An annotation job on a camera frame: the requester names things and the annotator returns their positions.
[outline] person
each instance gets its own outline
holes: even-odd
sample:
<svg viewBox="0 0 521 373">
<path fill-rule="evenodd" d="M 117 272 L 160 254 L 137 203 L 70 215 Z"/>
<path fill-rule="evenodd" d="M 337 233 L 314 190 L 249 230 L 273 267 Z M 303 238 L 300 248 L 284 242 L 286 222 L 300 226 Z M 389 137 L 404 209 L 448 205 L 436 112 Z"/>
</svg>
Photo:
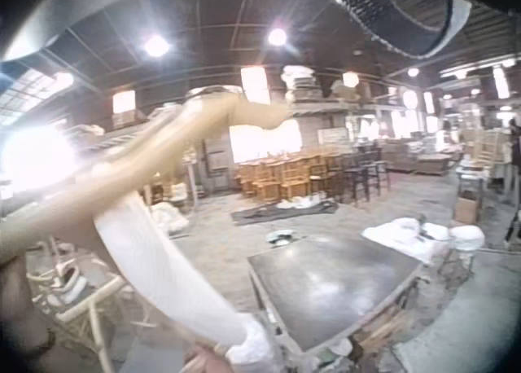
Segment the person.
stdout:
<svg viewBox="0 0 521 373">
<path fill-rule="evenodd" d="M 510 156 L 505 165 L 505 184 L 503 190 L 503 202 L 517 205 L 519 203 L 519 168 L 521 167 L 521 127 L 514 118 L 509 120 L 510 131 Z"/>
</svg>

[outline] skylight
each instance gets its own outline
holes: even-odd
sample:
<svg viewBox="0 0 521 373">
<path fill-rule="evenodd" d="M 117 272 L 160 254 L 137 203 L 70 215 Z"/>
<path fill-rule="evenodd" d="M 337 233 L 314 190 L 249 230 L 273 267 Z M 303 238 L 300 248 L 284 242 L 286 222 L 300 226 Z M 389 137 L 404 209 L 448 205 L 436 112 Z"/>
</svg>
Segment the skylight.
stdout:
<svg viewBox="0 0 521 373">
<path fill-rule="evenodd" d="M 0 125 L 12 125 L 26 112 L 73 82 L 74 77 L 67 72 L 57 73 L 53 78 L 29 69 L 0 95 Z"/>
</svg>

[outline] white bag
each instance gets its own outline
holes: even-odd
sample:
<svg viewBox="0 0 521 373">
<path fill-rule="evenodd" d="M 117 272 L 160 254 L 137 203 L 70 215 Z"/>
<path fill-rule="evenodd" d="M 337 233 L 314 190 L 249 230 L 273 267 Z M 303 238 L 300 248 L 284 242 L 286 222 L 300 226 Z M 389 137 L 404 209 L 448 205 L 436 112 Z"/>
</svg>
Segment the white bag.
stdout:
<svg viewBox="0 0 521 373">
<path fill-rule="evenodd" d="M 94 224 L 121 273 L 156 308 L 218 344 L 244 342 L 246 330 L 234 308 L 161 233 L 137 193 Z"/>
<path fill-rule="evenodd" d="M 485 244 L 483 231 L 475 225 L 457 226 L 449 230 L 453 245 L 460 251 L 475 251 Z"/>
<path fill-rule="evenodd" d="M 151 206 L 152 218 L 156 225 L 165 233 L 176 233 L 189 224 L 188 220 L 182 216 L 179 209 L 168 202 L 159 202 Z"/>
</svg>

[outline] white object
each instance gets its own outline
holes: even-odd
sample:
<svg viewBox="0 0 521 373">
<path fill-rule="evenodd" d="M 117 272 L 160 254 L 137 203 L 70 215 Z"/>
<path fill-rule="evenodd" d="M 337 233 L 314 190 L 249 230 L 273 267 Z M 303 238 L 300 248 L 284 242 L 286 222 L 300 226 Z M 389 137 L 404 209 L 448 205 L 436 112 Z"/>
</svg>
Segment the white object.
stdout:
<svg viewBox="0 0 521 373">
<path fill-rule="evenodd" d="M 66 292 L 61 292 L 59 289 L 55 289 L 53 290 L 53 293 L 59 295 L 59 299 L 63 301 L 63 304 L 69 305 L 73 303 L 76 300 L 76 298 L 79 297 L 81 292 L 83 292 L 83 290 L 87 287 L 87 283 L 87 278 L 85 278 L 83 275 L 79 275 L 78 271 L 78 275 L 76 276 L 76 278 L 74 280 L 71 279 L 68 282 L 68 284 L 63 288 L 67 289 Z M 60 300 L 58 300 L 58 298 L 56 296 L 53 296 L 52 294 L 50 294 L 47 297 L 47 301 L 50 305 L 53 306 L 63 306 Z"/>
<path fill-rule="evenodd" d="M 432 257 L 443 250 L 450 239 L 444 226 L 425 223 L 423 230 L 433 239 L 419 235 L 420 225 L 414 218 L 398 218 L 387 224 L 365 229 L 361 235 L 366 239 L 396 249 L 415 257 L 423 263 L 431 263 Z"/>
<path fill-rule="evenodd" d="M 279 202 L 277 208 L 312 208 L 320 204 L 325 197 L 323 192 L 309 196 L 294 196 L 291 201 L 282 200 L 282 202 Z"/>
<path fill-rule="evenodd" d="M 99 214 L 94 224 L 121 273 L 157 309 L 218 344 L 245 341 L 230 303 L 160 232 L 137 193 Z"/>
<path fill-rule="evenodd" d="M 347 357 L 352 352 L 352 343 L 348 338 L 343 338 L 339 343 L 330 346 L 329 350 L 331 350 L 336 355 Z"/>
<path fill-rule="evenodd" d="M 150 56 L 158 58 L 169 52 L 170 45 L 162 37 L 155 35 L 145 43 L 145 50 Z"/>
<path fill-rule="evenodd" d="M 153 205 L 151 212 L 155 223 L 167 236 L 186 228 L 189 224 L 188 220 L 179 212 L 179 209 L 167 202 L 159 202 Z"/>
<path fill-rule="evenodd" d="M 282 369 L 277 361 L 276 348 L 269 342 L 265 329 L 251 314 L 240 316 L 247 330 L 246 340 L 226 353 L 234 372 L 280 372 Z"/>
<path fill-rule="evenodd" d="M 473 252 L 485 243 L 483 231 L 475 225 L 457 226 L 449 233 L 453 237 L 453 246 L 458 251 Z"/>
<path fill-rule="evenodd" d="M 170 189 L 172 190 L 172 198 L 170 198 L 172 202 L 180 202 L 188 198 L 188 191 L 184 182 L 173 184 Z"/>
<path fill-rule="evenodd" d="M 269 33 L 268 42 L 272 46 L 284 46 L 286 41 L 287 34 L 283 29 L 274 29 Z"/>
</svg>

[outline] hand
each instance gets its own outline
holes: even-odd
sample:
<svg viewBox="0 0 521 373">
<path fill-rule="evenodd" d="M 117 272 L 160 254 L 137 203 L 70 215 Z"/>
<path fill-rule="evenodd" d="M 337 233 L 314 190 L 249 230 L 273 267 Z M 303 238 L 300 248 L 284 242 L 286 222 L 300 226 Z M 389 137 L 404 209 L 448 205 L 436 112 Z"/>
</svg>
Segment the hand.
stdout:
<svg viewBox="0 0 521 373">
<path fill-rule="evenodd" d="M 181 373 L 234 373 L 231 365 L 221 357 L 201 346 L 195 346 L 185 356 L 185 367 Z"/>
</svg>

